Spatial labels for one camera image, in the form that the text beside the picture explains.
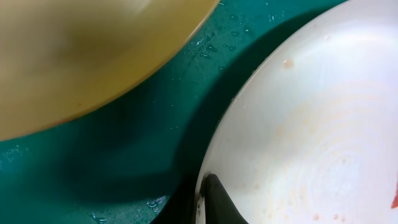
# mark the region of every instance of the white plate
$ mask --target white plate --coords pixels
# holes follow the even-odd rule
[[[348,1],[286,40],[221,120],[197,198],[208,173],[250,224],[398,223],[398,1]]]

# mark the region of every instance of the food residue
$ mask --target food residue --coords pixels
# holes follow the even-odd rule
[[[391,204],[391,209],[397,208],[398,207],[398,180],[397,180],[397,190],[396,190],[396,197],[392,201]]]
[[[286,69],[293,68],[293,66],[294,66],[294,62],[293,62],[293,60],[291,58],[287,59],[287,60],[284,60],[284,67]]]

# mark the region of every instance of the red food bit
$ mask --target red food bit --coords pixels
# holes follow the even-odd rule
[[[394,201],[392,201],[391,209],[394,209],[394,208],[397,208],[397,207],[398,207],[398,181],[397,181],[396,197],[394,198]]]

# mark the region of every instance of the teal surface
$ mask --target teal surface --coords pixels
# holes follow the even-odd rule
[[[78,120],[0,142],[0,223],[149,223],[166,199],[156,209],[147,202],[199,171],[218,121],[252,71],[341,2],[223,0],[137,88]]]

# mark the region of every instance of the dirty plate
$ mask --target dirty plate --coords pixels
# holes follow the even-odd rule
[[[398,2],[353,0],[286,40],[224,115],[216,174],[250,224],[398,223]]]
[[[140,84],[218,0],[0,2],[0,140],[70,121]]]

